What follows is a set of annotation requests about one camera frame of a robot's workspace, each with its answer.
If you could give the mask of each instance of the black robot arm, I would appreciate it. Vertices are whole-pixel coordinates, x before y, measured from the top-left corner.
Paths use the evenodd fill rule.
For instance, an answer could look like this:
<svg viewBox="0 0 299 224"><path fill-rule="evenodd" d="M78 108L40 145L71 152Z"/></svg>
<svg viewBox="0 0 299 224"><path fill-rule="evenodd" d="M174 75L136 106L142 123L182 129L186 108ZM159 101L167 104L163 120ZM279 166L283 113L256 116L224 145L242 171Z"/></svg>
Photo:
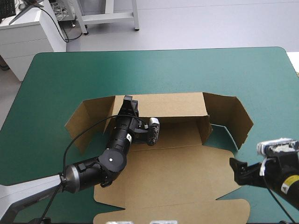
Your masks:
<svg viewBox="0 0 299 224"><path fill-rule="evenodd" d="M157 118L150 118L149 124L142 122L138 102L131 96L125 96L102 155L67 166L65 175L48 176L10 186L0 185L0 224L12 223L20 210L42 199L51 197L50 205L56 193L76 193L97 184L109 186L125 168L131 144L154 145L159 127ZM33 219L30 223L39 224L42 219Z"/></svg>
<svg viewBox="0 0 299 224"><path fill-rule="evenodd" d="M257 145L262 163L247 166L246 162L229 159L239 185L268 188L299 210L299 141L278 139Z"/></svg>
<svg viewBox="0 0 299 224"><path fill-rule="evenodd" d="M107 187L118 177L127 164L131 144L156 143L159 121L151 118L149 124L138 119L138 101L125 96L116 118L106 149L99 157L71 164L66 169L65 190L75 193L100 184Z"/></svg>

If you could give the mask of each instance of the black electronic device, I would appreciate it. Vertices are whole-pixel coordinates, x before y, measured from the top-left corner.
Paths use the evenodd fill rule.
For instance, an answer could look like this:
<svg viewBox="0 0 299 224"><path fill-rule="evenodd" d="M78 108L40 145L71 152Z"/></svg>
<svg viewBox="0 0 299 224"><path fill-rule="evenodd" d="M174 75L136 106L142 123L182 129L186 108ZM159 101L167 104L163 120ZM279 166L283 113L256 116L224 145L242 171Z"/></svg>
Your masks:
<svg viewBox="0 0 299 224"><path fill-rule="evenodd" d="M14 0L0 0L0 20L14 15Z"/></svg>

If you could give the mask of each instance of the white sticker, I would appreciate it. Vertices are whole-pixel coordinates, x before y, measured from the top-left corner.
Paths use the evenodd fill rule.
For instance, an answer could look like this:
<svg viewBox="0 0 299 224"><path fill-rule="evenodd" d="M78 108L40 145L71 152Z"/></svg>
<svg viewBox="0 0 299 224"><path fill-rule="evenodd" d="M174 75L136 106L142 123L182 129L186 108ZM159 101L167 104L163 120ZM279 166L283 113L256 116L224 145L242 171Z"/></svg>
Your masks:
<svg viewBox="0 0 299 224"><path fill-rule="evenodd" d="M110 221L110 222L106 222L106 224L134 224L131 221Z"/></svg>
<svg viewBox="0 0 299 224"><path fill-rule="evenodd" d="M178 224L176 220L159 220L151 221L150 224Z"/></svg>
<svg viewBox="0 0 299 224"><path fill-rule="evenodd" d="M132 143L132 136L129 133L127 134L127 139L129 140L130 143Z"/></svg>
<svg viewBox="0 0 299 224"><path fill-rule="evenodd" d="M290 188L289 185L286 185L285 183L283 183L282 186L281 186L281 191L284 192L285 194L287 194L289 188Z"/></svg>

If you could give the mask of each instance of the white table leg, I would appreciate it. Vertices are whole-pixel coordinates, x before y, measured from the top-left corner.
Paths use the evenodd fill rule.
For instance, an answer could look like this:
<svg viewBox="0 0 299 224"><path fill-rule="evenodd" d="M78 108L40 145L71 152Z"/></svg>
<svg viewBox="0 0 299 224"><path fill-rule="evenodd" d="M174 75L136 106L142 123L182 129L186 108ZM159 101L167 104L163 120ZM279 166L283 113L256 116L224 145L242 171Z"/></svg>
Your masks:
<svg viewBox="0 0 299 224"><path fill-rule="evenodd" d="M106 0L105 13L112 14L114 12L114 0Z"/></svg>
<svg viewBox="0 0 299 224"><path fill-rule="evenodd" d="M87 34L88 32L86 30L85 24L84 24L83 19L82 19L82 13L83 13L82 8L81 8L81 5L78 1L79 0L72 0L73 7L74 7L74 10L75 10L79 25L81 27L82 33Z"/></svg>
<svg viewBox="0 0 299 224"><path fill-rule="evenodd" d="M139 30L138 10L136 0L132 0L133 17L135 23L135 30Z"/></svg>

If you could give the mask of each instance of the cardboard box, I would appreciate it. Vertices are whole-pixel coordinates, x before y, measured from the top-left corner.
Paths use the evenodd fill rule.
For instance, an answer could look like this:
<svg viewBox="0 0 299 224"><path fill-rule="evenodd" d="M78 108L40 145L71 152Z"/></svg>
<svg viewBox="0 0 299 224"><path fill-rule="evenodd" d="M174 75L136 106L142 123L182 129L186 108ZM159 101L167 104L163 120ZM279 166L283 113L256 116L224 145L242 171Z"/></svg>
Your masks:
<svg viewBox="0 0 299 224"><path fill-rule="evenodd" d="M66 124L71 137L98 120L117 114L124 96L83 101ZM253 126L237 97L211 93L133 95L139 116L160 120L158 143L132 145L126 168L108 188L95 186L97 202L125 208L98 214L95 224L108 221L178 220L192 223L246 223L250 207L243 200L216 201L235 190L230 151L203 146L211 123L226 126L238 148ZM94 132L113 127L114 120L76 141L84 152Z"/></svg>

